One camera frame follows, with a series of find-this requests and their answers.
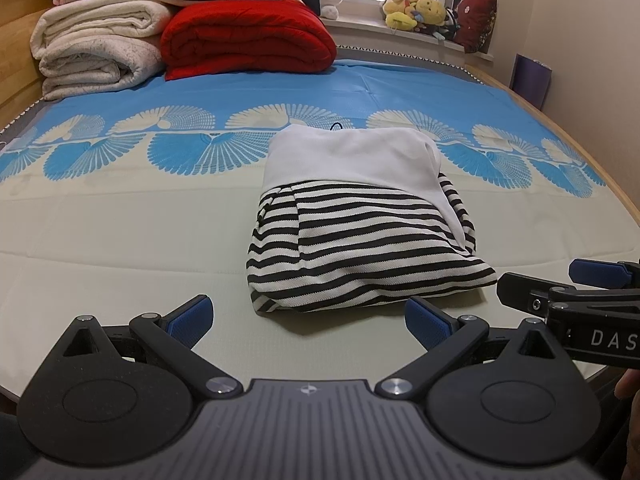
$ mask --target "star logo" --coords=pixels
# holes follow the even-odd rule
[[[311,397],[314,393],[318,392],[320,388],[316,388],[312,384],[307,383],[305,386],[300,388],[300,391],[304,393],[307,397]]]

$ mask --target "yellow stuffed toy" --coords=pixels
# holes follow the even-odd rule
[[[438,0],[386,0],[382,11],[387,27],[397,30],[442,26],[447,19],[447,11]]]

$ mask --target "black pants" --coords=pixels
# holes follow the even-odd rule
[[[605,480],[620,480],[626,465],[631,399],[616,399],[613,395],[616,381],[596,392],[602,409],[600,427],[582,454],[582,459]],[[36,460],[36,453],[12,415],[0,413],[0,436],[0,480],[12,480]]]

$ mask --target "wooden bed frame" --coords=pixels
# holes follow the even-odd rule
[[[52,7],[52,0],[0,0],[0,129],[42,97],[42,76],[31,57],[29,40],[35,23]],[[640,224],[640,210],[597,161],[572,137],[522,97],[479,68],[469,72],[487,85],[508,92],[514,101],[564,140],[602,177],[620,202]]]

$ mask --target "blue gripper pad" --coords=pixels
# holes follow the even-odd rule
[[[633,280],[633,274],[623,264],[580,258],[569,265],[569,277],[574,283],[599,288],[624,288]]]
[[[427,350],[442,343],[458,329],[458,320],[421,298],[410,298],[404,304],[404,322]]]
[[[209,297],[196,296],[165,316],[168,322],[164,330],[187,348],[193,348],[213,326],[213,316]]]

